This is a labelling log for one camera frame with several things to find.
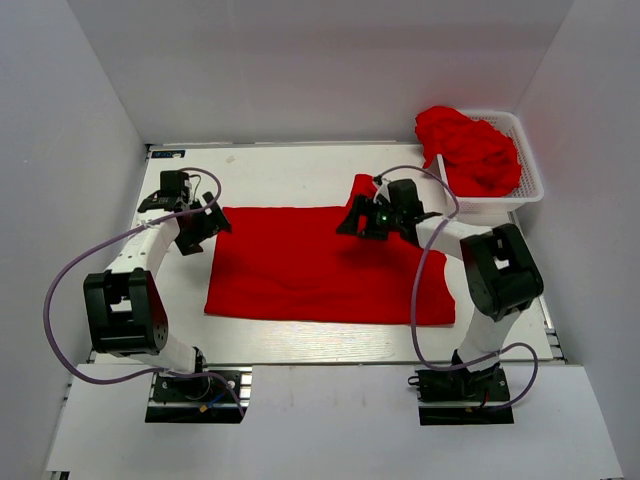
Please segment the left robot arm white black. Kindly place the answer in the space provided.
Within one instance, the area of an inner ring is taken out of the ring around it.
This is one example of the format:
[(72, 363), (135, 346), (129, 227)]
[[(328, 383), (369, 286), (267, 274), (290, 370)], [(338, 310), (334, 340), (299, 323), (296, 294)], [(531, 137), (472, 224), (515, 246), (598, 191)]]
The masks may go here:
[(183, 256), (199, 254), (202, 242), (231, 231), (218, 196), (198, 195), (192, 184), (206, 174), (189, 167), (162, 171), (157, 190), (138, 206), (120, 253), (83, 284), (93, 348), (178, 373), (177, 387), (191, 399), (209, 392), (212, 377), (202, 368), (201, 351), (170, 332), (156, 276), (172, 246)]

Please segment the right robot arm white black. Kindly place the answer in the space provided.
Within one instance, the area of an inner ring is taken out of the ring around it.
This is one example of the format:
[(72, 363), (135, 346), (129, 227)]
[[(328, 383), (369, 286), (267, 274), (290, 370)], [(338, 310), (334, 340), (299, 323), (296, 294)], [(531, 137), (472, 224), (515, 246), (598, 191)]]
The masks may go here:
[[(336, 232), (365, 239), (385, 240), (391, 232), (422, 250), (414, 277), (410, 303), (410, 329), (414, 351), (429, 370), (452, 372), (453, 390), (472, 399), (488, 385), (486, 372), (500, 362), (500, 355), (526, 345), (504, 342), (520, 315), (544, 290), (539, 269), (519, 228), (506, 223), (495, 227), (458, 221), (459, 203), (448, 214), (427, 212), (414, 181), (384, 183), (374, 179), (373, 195), (354, 197)], [(418, 293), (428, 254), (439, 251), (463, 262), (472, 318), (449, 366), (438, 366), (422, 354), (417, 336)]]

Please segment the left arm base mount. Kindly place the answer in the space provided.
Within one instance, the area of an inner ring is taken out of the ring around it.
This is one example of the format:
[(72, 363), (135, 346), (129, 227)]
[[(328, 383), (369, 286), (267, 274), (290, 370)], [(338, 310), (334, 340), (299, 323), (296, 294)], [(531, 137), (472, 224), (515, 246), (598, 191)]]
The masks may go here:
[(155, 375), (146, 407), (147, 424), (240, 424), (250, 402), (252, 368), (223, 367), (223, 378), (182, 379)]

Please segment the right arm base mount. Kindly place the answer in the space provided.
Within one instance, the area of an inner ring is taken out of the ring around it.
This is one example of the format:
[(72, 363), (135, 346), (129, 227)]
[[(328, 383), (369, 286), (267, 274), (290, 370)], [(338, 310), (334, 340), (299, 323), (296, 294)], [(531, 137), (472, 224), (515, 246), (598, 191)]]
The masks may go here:
[(511, 425), (514, 416), (504, 370), (416, 370), (407, 379), (416, 390), (421, 426)]

